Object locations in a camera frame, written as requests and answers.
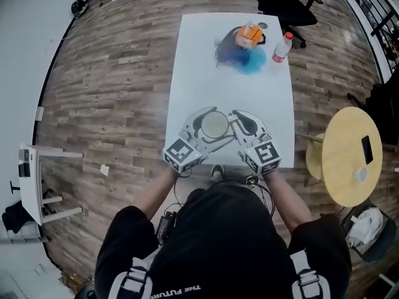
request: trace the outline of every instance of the sneaker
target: sneaker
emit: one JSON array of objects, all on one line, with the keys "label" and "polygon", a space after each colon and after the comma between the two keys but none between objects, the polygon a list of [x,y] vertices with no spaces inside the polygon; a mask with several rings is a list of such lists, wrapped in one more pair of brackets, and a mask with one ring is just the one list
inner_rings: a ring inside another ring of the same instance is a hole
[{"label": "sneaker", "polygon": [[224,168],[221,165],[213,165],[211,170],[211,181],[220,182],[224,179]]}]

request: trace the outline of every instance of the wire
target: wire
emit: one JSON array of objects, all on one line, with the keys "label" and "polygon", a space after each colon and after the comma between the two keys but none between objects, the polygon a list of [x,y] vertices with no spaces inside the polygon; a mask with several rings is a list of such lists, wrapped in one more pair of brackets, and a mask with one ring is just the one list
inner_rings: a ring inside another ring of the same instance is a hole
[{"label": "wire", "polygon": [[98,9],[94,14],[92,14],[90,17],[88,17],[88,18],[86,19],[86,21],[83,22],[82,25],[81,25],[80,27],[78,27],[75,31],[73,31],[73,33],[71,33],[69,36],[63,38],[61,41],[68,40],[68,39],[70,39],[71,37],[73,37],[73,36],[76,34],[76,32],[78,32],[78,31],[80,30],[80,28],[83,27],[83,26],[86,24],[87,21],[89,21],[91,18],[93,18],[93,17],[94,17],[97,13],[99,13],[102,9],[103,9],[103,7],[101,7],[100,9]]},{"label": "wire", "polygon": [[[187,176],[182,176],[182,175],[180,175],[179,178],[188,178],[188,177],[191,176],[191,174],[193,174],[193,171],[190,169],[190,173],[189,173]],[[211,188],[215,187],[216,185],[219,185],[219,184],[222,184],[222,183],[238,183],[238,184],[240,184],[240,185],[245,185],[245,184],[246,184],[246,183],[242,183],[242,182],[240,182],[240,181],[237,181],[237,180],[235,180],[235,179],[224,179],[224,180],[222,180],[222,181],[220,181],[220,182],[217,182],[217,183],[214,183],[213,185],[211,185],[211,186],[208,188],[208,190],[210,190]],[[177,202],[174,202],[173,204],[170,204],[170,205],[165,209],[165,211],[163,212],[163,215],[164,215],[164,216],[165,216],[165,214],[166,214],[166,211],[167,211],[171,206],[173,206],[173,205],[179,205],[180,208],[182,208],[182,207],[185,205],[185,203],[181,203],[181,202],[179,201],[179,199],[177,198],[177,194],[176,194],[176,184],[177,184],[177,181],[176,181],[176,183],[174,183],[174,185],[173,185],[173,194],[175,195],[175,198],[176,198],[176,201],[177,201]],[[271,195],[271,193],[270,193],[270,190],[268,190],[268,188],[266,188],[266,187],[264,187],[263,185],[260,185],[260,184],[252,183],[251,185],[257,186],[257,187],[261,190],[261,196],[262,196],[262,197],[261,197],[261,201],[263,202],[264,206],[266,207],[267,211],[269,212],[270,217],[273,217],[274,212],[276,211],[276,205],[275,205],[275,203],[274,203],[274,200],[273,200],[273,198],[272,198],[272,195]],[[270,198],[270,200],[271,200],[271,209],[269,209],[268,206],[267,206],[266,198],[264,197],[264,192],[268,193],[268,195],[269,195],[269,198]]]},{"label": "wire", "polygon": [[85,20],[85,22],[82,23],[82,25],[80,27],[78,27],[75,31],[73,31],[69,36],[63,38],[61,41],[68,40],[71,37],[73,37],[76,34],[76,32],[78,32],[80,30],[80,28],[83,27],[87,23],[87,21],[89,21],[91,18],[93,18],[96,14],[98,14],[105,6],[108,6],[111,2],[113,2],[113,0],[110,0],[107,3],[101,5],[100,8],[95,13],[93,13],[90,17],[88,17]]}]

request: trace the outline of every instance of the white desk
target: white desk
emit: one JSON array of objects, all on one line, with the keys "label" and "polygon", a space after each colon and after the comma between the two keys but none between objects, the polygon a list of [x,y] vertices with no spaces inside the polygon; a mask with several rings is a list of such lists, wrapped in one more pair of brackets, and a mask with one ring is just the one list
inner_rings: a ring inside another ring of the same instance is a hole
[{"label": "white desk", "polygon": [[51,148],[46,146],[34,145],[20,145],[21,150],[29,150],[29,168],[31,172],[30,177],[19,178],[19,186],[21,189],[22,205],[32,216],[32,218],[42,225],[45,222],[54,221],[56,219],[64,218],[82,212],[81,207],[69,209],[68,211],[57,212],[53,215],[43,216],[42,207],[44,204],[50,202],[62,201],[62,196],[52,198],[42,198],[42,174],[40,156],[59,156],[69,158],[81,158],[82,153],[64,152],[62,148]]},{"label": "white desk", "polygon": [[[260,72],[243,74],[219,64],[215,42],[221,41],[234,27],[248,21],[265,22],[267,42],[259,45],[266,53]],[[271,59],[278,39],[282,38],[277,17],[262,14],[206,13],[182,17],[171,82],[166,145],[180,132],[187,117],[205,107],[218,107],[227,115],[244,110],[261,118],[273,143],[282,156],[280,167],[294,167],[294,106],[288,60]],[[210,154],[206,164],[243,166],[237,155],[239,145],[233,141]]]}]

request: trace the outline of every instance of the plastic bottle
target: plastic bottle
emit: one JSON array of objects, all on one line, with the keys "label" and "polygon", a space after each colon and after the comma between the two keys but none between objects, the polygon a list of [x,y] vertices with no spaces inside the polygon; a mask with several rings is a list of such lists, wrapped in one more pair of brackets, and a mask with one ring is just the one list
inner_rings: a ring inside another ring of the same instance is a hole
[{"label": "plastic bottle", "polygon": [[274,53],[272,56],[273,60],[278,63],[284,61],[288,52],[291,49],[292,38],[293,36],[291,32],[286,32],[286,34],[284,34],[284,37],[277,43],[276,48],[274,49]]}]

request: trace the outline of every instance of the white wall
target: white wall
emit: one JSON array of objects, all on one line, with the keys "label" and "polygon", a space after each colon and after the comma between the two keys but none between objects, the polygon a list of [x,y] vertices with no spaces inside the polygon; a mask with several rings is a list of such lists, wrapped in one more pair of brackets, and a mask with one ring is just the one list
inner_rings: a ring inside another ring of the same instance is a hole
[{"label": "white wall", "polygon": [[[43,82],[72,20],[74,1],[0,0],[0,214],[20,200],[9,188],[10,180],[19,184],[19,143],[32,143]],[[0,228],[4,238],[2,223]],[[21,298],[72,298],[59,274],[42,244],[0,245],[0,293],[11,287]]]}]

